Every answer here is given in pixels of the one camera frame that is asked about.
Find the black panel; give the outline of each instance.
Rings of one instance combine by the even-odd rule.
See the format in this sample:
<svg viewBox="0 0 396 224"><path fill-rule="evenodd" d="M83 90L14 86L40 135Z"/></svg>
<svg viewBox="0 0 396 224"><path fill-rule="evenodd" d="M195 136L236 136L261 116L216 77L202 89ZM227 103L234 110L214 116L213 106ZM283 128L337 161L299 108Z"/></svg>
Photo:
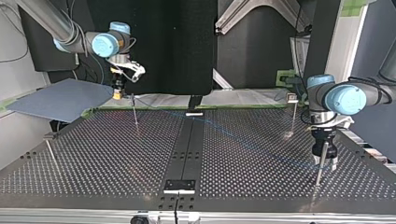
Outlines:
<svg viewBox="0 0 396 224"><path fill-rule="evenodd" d="M106 31L111 21L124 21L137 38L132 56L146 67L147 73L136 84L128 82L128 93L210 93L217 0L88 3L98 31Z"/></svg>
<svg viewBox="0 0 396 224"><path fill-rule="evenodd" d="M396 37L395 22L396 10L392 1L370 4L353 64L353 77L375 77L378 74ZM355 123L351 125L354 133L392 161L396 161L395 112L396 104L370 106L353 116Z"/></svg>
<svg viewBox="0 0 396 224"><path fill-rule="evenodd" d="M219 14L232 0L219 1ZM277 70L293 68L294 27L271 7L257 7L219 36L218 71L235 88L273 88Z"/></svg>
<svg viewBox="0 0 396 224"><path fill-rule="evenodd" d="M340 4L341 0L318 0L317 2L314 26L306 56L305 81L309 77L325 73Z"/></svg>
<svg viewBox="0 0 396 224"><path fill-rule="evenodd" d="M57 8L66 10L63 0L52 0ZM37 72L75 69L75 57L55 48L52 36L23 9L20 8L21 23L26 34L33 64Z"/></svg>

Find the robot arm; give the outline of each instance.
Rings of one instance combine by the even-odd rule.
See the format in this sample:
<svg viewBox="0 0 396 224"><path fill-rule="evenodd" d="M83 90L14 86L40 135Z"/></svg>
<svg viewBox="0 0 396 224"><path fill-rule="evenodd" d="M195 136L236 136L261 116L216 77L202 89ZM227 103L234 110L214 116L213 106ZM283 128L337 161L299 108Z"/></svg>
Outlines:
<svg viewBox="0 0 396 224"><path fill-rule="evenodd" d="M121 68L131 69L134 75L130 79L136 82L146 73L146 70L139 63L129 59L129 51L134 43L131 43L131 28L123 22L113 21L107 33L87 32L84 33L81 27L72 21L65 13L58 10L49 0L16 0L33 19L43 26L53 37L53 42L57 49L68 53L96 54L102 58L107 58L115 65L119 71ZM116 87L124 86L125 73L116 75Z"/></svg>
<svg viewBox="0 0 396 224"><path fill-rule="evenodd" d="M331 160L335 169L338 152L332 140L337 125L353 122L350 116L366 106L390 104L396 99L396 41L376 77L351 77L335 84L333 76L318 75L307 80L307 90L311 132L316 139L312 153L316 164Z"/></svg>

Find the workbench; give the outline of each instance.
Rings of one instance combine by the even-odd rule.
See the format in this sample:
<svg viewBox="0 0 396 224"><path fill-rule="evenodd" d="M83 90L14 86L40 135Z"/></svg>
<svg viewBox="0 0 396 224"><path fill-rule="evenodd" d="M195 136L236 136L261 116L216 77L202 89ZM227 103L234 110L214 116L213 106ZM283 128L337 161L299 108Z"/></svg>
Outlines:
<svg viewBox="0 0 396 224"><path fill-rule="evenodd" d="M334 139L337 169L327 165L316 188L315 140L300 109L297 119L288 107L203 112L138 110L138 125L132 110L78 119L50 141L55 160L43 142L0 171L0 223L35 211L386 215L396 222L396 175L343 133ZM190 181L192 194L164 193L178 180Z"/></svg>

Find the green tape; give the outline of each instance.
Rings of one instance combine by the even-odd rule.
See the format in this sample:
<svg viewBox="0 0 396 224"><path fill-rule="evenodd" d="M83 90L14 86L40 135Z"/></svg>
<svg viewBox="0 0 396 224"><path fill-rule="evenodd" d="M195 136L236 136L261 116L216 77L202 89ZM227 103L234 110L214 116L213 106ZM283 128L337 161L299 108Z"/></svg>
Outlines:
<svg viewBox="0 0 396 224"><path fill-rule="evenodd" d="M199 109L272 109L272 108L285 108L288 105L200 105Z"/></svg>
<svg viewBox="0 0 396 224"><path fill-rule="evenodd" d="M15 101L16 101L16 99L8 99L8 100L2 101L0 104L0 112L7 111L7 106L14 103Z"/></svg>
<svg viewBox="0 0 396 224"><path fill-rule="evenodd" d="M86 109L82 111L81 117L84 119L89 119L93 115L94 111L94 108Z"/></svg>
<svg viewBox="0 0 396 224"><path fill-rule="evenodd" d="M285 82L281 81L280 79L282 77L295 77L295 75L296 75L296 72L294 70L279 70L279 71L277 71L276 86L277 87L292 88L293 85L286 84Z"/></svg>
<svg viewBox="0 0 396 224"><path fill-rule="evenodd" d="M345 0L341 17L359 17L361 9L367 4L367 0Z"/></svg>
<svg viewBox="0 0 396 224"><path fill-rule="evenodd" d="M278 104L278 105L199 105L198 109L254 109L254 108L285 108L287 104ZM132 110L131 106L105 106L100 107L98 110ZM186 106L137 106L136 110L186 110L188 109Z"/></svg>

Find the gray sheet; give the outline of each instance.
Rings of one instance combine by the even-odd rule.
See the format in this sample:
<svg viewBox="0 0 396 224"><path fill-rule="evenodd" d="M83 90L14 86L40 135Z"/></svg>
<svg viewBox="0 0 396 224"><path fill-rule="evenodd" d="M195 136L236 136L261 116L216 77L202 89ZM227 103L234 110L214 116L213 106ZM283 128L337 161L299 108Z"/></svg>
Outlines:
<svg viewBox="0 0 396 224"><path fill-rule="evenodd" d="M7 109L70 123L85 109L108 101L112 94L113 90L108 86L66 79L19 99Z"/></svg>

